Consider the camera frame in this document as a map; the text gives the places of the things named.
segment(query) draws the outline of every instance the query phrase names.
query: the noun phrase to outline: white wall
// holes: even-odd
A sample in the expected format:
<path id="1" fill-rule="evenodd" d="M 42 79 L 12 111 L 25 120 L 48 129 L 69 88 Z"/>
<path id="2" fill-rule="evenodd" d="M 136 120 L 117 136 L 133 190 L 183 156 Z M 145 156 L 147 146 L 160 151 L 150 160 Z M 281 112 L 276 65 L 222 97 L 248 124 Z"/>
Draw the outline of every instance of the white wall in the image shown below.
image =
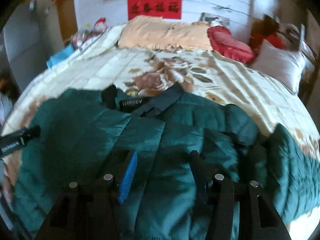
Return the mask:
<path id="1" fill-rule="evenodd" d="M 110 26 L 128 21 L 127 0 L 74 0 L 78 28 L 89 23 L 92 27 L 97 19 L 106 17 Z M 249 41 L 251 32 L 251 0 L 182 0 L 182 19 L 184 22 L 199 20 L 202 12 L 230 18 L 233 36 L 243 42 Z M 229 7 L 239 12 L 218 10 L 216 5 Z"/>

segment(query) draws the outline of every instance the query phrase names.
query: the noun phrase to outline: floral bedspread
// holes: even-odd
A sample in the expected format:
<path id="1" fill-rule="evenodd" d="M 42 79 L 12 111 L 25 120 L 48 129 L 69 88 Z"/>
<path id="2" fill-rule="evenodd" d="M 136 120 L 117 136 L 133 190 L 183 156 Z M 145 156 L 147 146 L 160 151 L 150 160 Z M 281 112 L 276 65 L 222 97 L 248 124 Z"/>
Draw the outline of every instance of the floral bedspread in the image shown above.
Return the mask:
<path id="1" fill-rule="evenodd" d="M 18 100 L 2 134 L 28 126 L 43 101 L 58 97 L 68 88 L 102 90 L 115 84 L 131 96 L 153 96 L 179 82 L 187 92 L 222 105 L 238 105 L 265 135 L 281 123 L 304 154 L 320 160 L 316 126 L 299 98 L 280 82 L 217 52 L 119 49 L 114 45 L 122 28 L 113 28 L 85 52 L 38 76 Z M 4 158 L 8 199 L 21 165 L 20 154 Z M 316 208 L 292 222 L 288 225 L 292 239 L 307 239 L 319 220 L 320 209 Z"/>

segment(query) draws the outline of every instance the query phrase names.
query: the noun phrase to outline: bed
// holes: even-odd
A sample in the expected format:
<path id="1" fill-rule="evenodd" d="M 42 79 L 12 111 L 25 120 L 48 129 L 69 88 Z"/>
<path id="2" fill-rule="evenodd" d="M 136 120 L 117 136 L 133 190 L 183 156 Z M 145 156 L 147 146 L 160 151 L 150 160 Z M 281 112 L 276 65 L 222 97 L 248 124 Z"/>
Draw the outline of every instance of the bed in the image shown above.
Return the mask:
<path id="1" fill-rule="evenodd" d="M 128 95 L 153 96 L 175 82 L 195 95 L 221 105 L 235 104 L 268 136 L 277 123 L 291 133 L 305 155 L 320 161 L 320 135 L 297 95 L 279 81 L 216 51 L 119 48 L 125 25 L 113 27 L 85 51 L 36 77 L 7 119 L 2 135 L 28 126 L 41 103 L 68 88 L 103 90 L 110 84 Z M 4 193 L 10 202 L 21 163 L 21 152 L 4 158 Z M 320 220 L 320 208 L 286 225 L 293 240 L 308 239 Z"/>

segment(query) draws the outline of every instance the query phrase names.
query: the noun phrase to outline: silver screw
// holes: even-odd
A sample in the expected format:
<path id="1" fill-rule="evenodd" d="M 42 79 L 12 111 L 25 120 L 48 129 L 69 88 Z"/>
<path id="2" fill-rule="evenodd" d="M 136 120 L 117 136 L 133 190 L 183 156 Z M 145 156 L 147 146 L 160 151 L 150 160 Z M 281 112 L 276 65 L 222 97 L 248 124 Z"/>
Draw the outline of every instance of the silver screw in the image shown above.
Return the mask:
<path id="1" fill-rule="evenodd" d="M 75 188 L 75 187 L 77 187 L 77 186 L 78 186 L 78 183 L 76 183 L 75 181 L 70 182 L 70 184 L 69 184 L 69 187 L 70 187 L 70 188 Z"/>
<path id="2" fill-rule="evenodd" d="M 224 176 L 222 174 L 216 174 L 214 177 L 217 180 L 223 180 L 224 179 Z"/>
<path id="3" fill-rule="evenodd" d="M 259 186 L 259 183 L 256 182 L 255 180 L 252 180 L 252 181 L 250 181 L 250 185 L 251 185 L 252 187 L 257 187 L 257 186 Z"/>
<path id="4" fill-rule="evenodd" d="M 106 174 L 103 176 L 103 179 L 106 181 L 112 180 L 113 176 L 111 174 Z"/>

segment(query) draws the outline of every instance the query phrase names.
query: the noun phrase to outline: pillow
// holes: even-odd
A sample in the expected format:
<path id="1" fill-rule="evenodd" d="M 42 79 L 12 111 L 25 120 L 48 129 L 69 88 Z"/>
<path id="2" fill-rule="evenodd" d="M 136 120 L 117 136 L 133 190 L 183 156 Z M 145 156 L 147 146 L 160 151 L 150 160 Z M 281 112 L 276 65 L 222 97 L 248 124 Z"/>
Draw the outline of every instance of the pillow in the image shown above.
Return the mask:
<path id="1" fill-rule="evenodd" d="M 204 49 L 212 50 L 207 37 L 206 24 L 166 22 L 162 17 L 139 15 L 124 28 L 120 48 L 143 47 L 147 49 Z"/>
<path id="2" fill-rule="evenodd" d="M 253 60 L 251 48 L 231 36 L 231 32 L 223 26 L 211 27 L 207 31 L 211 46 L 221 55 L 243 63 Z"/>
<path id="3" fill-rule="evenodd" d="M 306 58 L 300 51 L 277 49 L 267 40 L 263 40 L 260 54 L 251 64 L 251 68 L 279 80 L 296 95 L 305 64 Z"/>

